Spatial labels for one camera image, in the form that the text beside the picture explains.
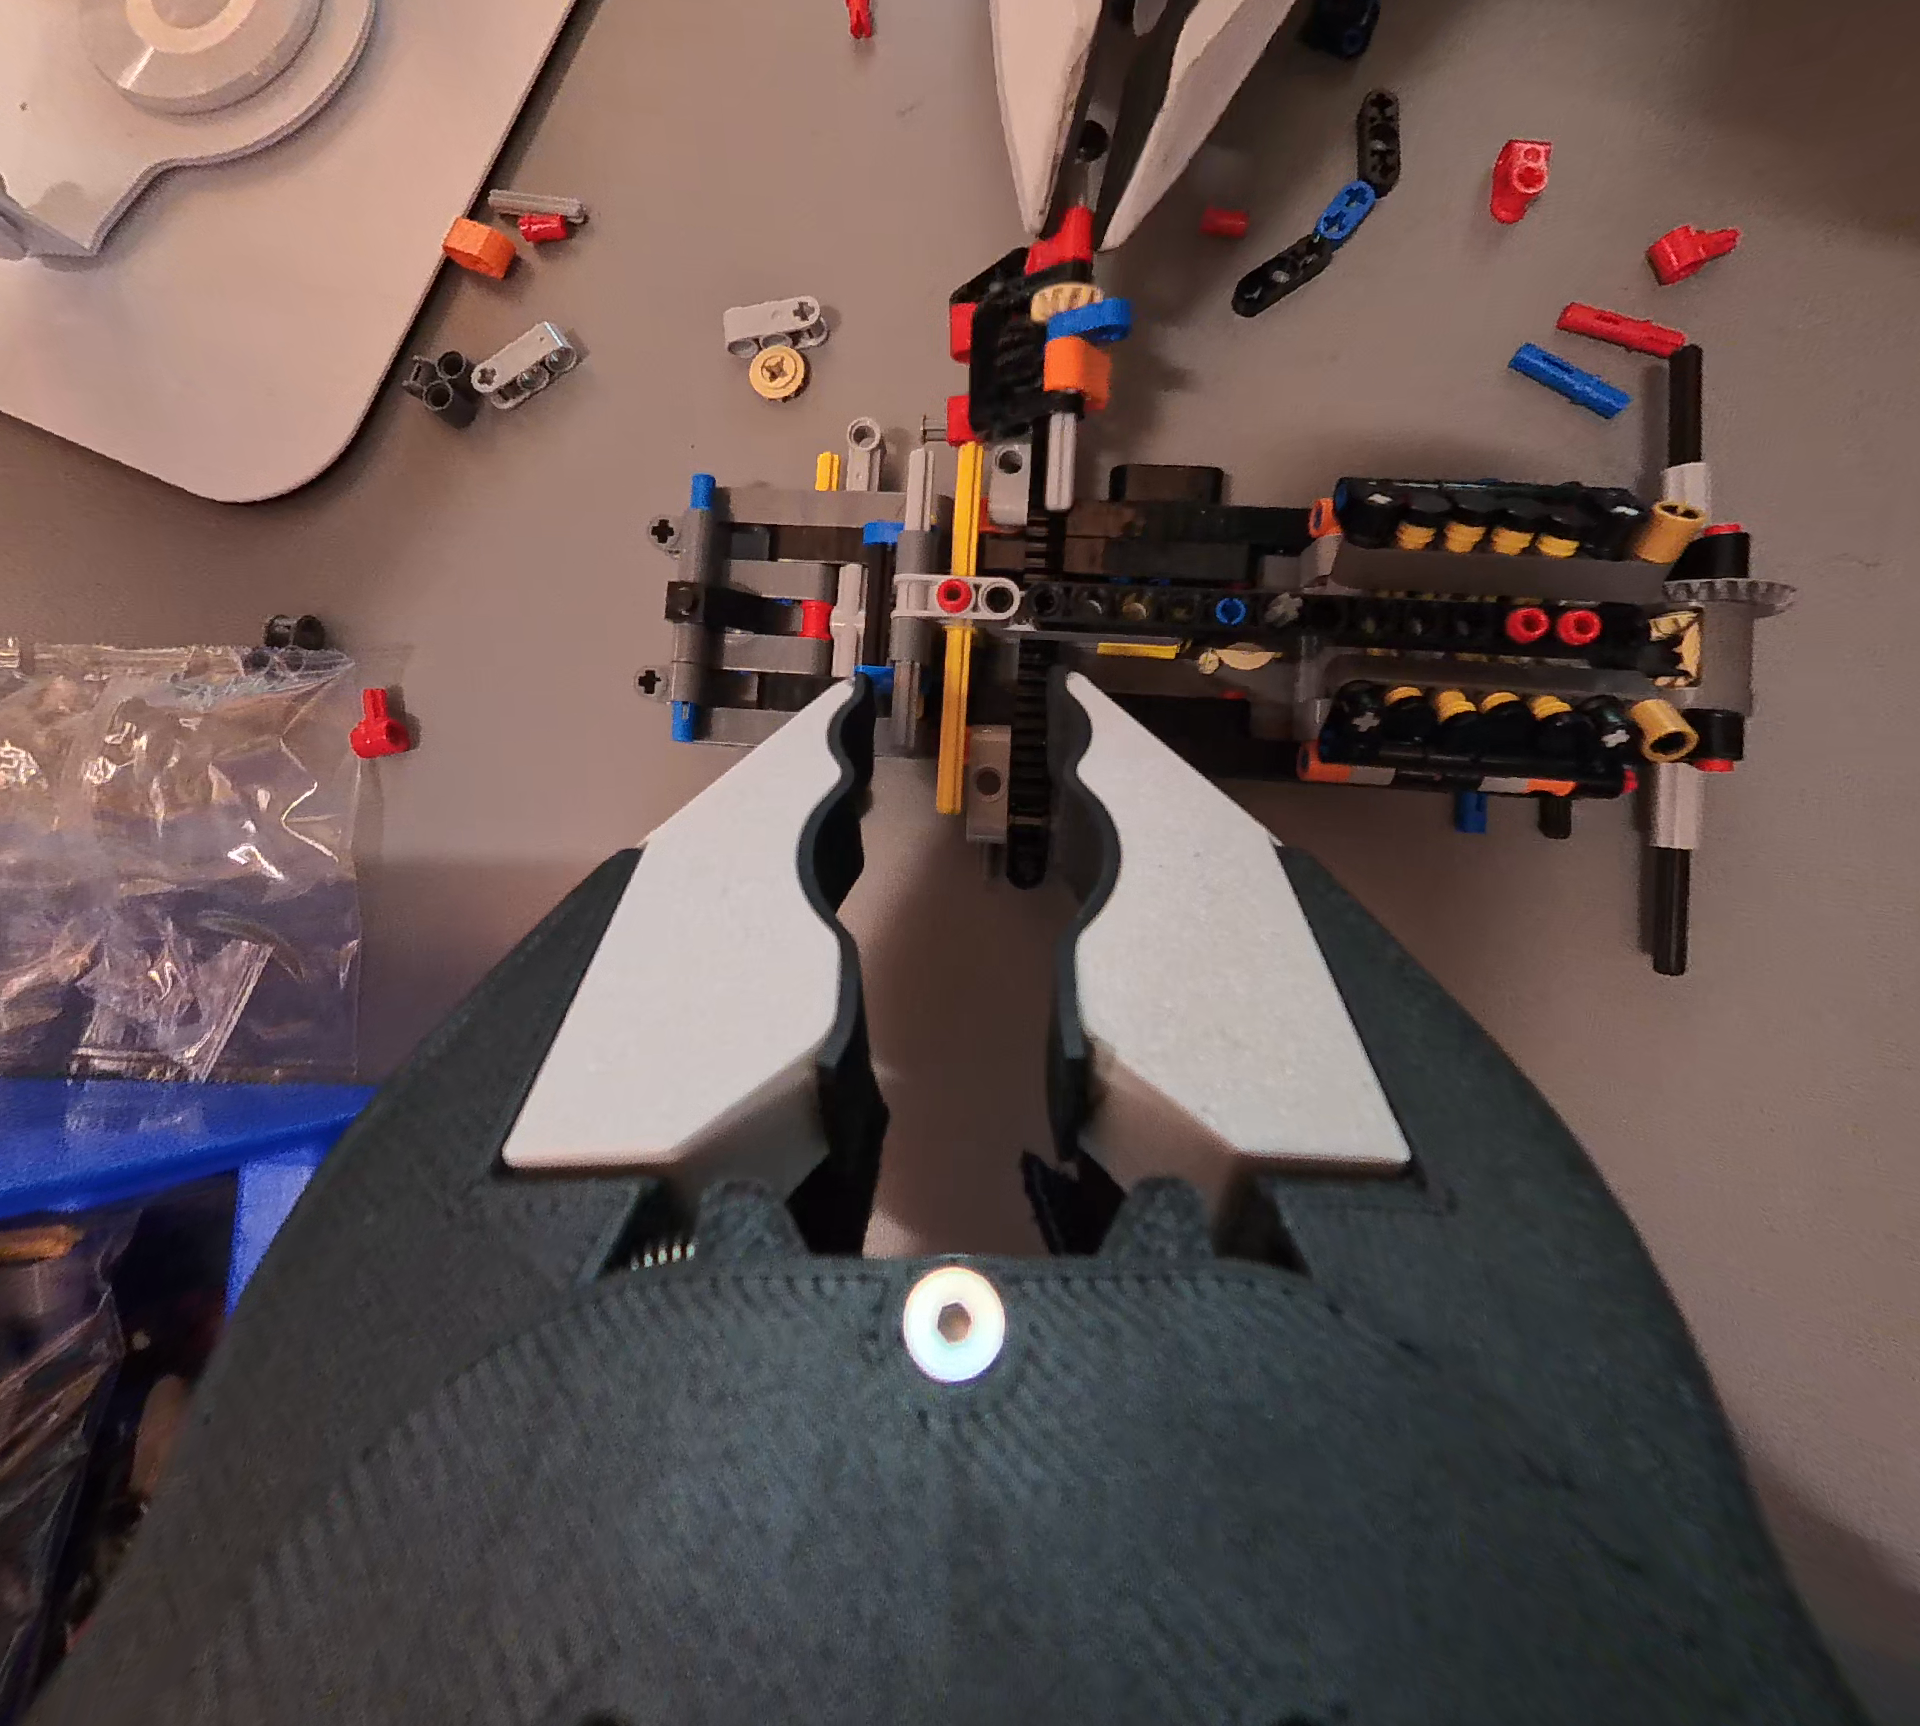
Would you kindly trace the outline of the red long lego pin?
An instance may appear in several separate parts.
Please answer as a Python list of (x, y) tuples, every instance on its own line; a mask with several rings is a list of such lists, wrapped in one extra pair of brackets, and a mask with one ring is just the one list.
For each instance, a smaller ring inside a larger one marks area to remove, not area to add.
[(1591, 340), (1653, 360), (1670, 360), (1689, 349), (1689, 340), (1679, 329), (1621, 314), (1615, 309), (1598, 309), (1583, 301), (1569, 301), (1562, 309), (1555, 329), (1577, 340)]

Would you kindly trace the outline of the grey stand base plate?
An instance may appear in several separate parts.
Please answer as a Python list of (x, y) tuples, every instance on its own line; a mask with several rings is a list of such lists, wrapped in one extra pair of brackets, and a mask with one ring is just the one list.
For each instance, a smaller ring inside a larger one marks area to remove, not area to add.
[(2, 415), (249, 504), (324, 471), (575, 0), (2, 0)]

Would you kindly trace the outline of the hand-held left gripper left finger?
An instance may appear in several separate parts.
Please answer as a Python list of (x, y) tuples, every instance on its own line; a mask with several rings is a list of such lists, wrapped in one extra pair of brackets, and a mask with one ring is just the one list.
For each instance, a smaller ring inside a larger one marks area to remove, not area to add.
[(875, 721), (869, 678), (833, 681), (641, 840), (505, 1165), (635, 1170), (683, 1205), (754, 1179), (809, 1248), (861, 1250), (885, 1105), (839, 908)]

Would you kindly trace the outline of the blue plastic bin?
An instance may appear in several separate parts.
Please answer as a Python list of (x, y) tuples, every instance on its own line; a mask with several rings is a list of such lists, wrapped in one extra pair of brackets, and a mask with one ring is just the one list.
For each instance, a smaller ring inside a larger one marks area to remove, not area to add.
[(233, 1186), (226, 1308), (370, 1090), (2, 1084), (2, 1224)]

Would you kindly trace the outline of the clear plastic bag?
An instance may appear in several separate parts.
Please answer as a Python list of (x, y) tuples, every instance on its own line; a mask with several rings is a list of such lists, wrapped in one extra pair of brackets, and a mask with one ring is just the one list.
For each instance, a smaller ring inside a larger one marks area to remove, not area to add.
[(355, 1073), (344, 654), (2, 639), (2, 1073)]

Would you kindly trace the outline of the thin black lego liftarm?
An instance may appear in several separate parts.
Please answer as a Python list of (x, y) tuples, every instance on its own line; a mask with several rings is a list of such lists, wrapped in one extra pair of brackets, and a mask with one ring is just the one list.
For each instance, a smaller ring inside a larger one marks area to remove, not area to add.
[(1335, 256), (1337, 245), (1319, 232), (1308, 232), (1287, 245), (1280, 253), (1235, 281), (1231, 312), (1241, 321), (1258, 316), (1283, 298), (1295, 294), (1300, 287), (1319, 277), (1330, 266)]

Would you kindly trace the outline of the blue long lego pin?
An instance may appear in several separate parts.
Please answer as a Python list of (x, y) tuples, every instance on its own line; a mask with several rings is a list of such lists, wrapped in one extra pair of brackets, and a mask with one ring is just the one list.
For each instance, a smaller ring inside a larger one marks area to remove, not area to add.
[(1518, 344), (1507, 370), (1595, 417), (1615, 422), (1630, 406), (1622, 387), (1538, 344)]

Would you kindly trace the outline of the light grey lego connector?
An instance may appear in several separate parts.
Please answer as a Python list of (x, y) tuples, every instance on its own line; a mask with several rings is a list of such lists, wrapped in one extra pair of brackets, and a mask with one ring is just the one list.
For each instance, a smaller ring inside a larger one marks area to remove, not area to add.
[(522, 337), (476, 363), (467, 387), (498, 413), (512, 413), (581, 364), (581, 349), (555, 323), (529, 325)]

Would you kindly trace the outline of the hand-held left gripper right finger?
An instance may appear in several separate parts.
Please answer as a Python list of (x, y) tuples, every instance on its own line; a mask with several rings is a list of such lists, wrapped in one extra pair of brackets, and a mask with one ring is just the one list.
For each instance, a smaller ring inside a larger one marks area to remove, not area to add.
[(1050, 1245), (1089, 1250), (1127, 1192), (1182, 1179), (1231, 1236), (1252, 1179), (1395, 1179), (1410, 1146), (1279, 840), (1087, 675), (1049, 685), (1056, 859)]

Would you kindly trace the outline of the clear bag of lego parts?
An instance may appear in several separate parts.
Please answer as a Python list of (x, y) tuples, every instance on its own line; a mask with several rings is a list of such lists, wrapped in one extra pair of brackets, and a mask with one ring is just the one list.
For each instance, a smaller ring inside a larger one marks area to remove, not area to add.
[(2, 1720), (100, 1603), (225, 1329), (233, 1186), (2, 1227)]

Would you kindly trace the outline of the long lego vehicle chassis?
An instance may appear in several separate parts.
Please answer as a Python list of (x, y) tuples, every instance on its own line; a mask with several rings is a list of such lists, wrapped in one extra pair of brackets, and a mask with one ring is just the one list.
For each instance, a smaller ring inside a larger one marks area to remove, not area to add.
[(1025, 392), (980, 438), (963, 396), (882, 468), (855, 422), (812, 485), (696, 473), (654, 518), (670, 557), (658, 665), (683, 745), (752, 749), (865, 678), (882, 755), (937, 762), (989, 873), (1064, 861), (1050, 681), (1087, 675), (1211, 779), (1437, 797), (1459, 833), (1525, 801), (1548, 839), (1646, 804), (1646, 951), (1681, 976), (1713, 776), (1747, 755), (1754, 639), (1792, 590), (1714, 517), (1703, 350), (1635, 333), (1664, 382), (1660, 492), (1346, 476), (1302, 511), (1235, 504), (1197, 462), (1119, 462), (1064, 511), (1081, 413)]

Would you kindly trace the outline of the small lego gear assembly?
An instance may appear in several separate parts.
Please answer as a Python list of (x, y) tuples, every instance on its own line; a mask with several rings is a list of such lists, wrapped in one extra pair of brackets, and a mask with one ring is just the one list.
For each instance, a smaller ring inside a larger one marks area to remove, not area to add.
[(948, 354), (966, 367), (966, 392), (948, 401), (948, 444), (1042, 452), (1029, 504), (1064, 514), (1078, 424), (1106, 406), (1110, 349), (1129, 332), (1131, 305), (1094, 281), (1094, 210), (1074, 202), (1049, 237), (948, 298)]

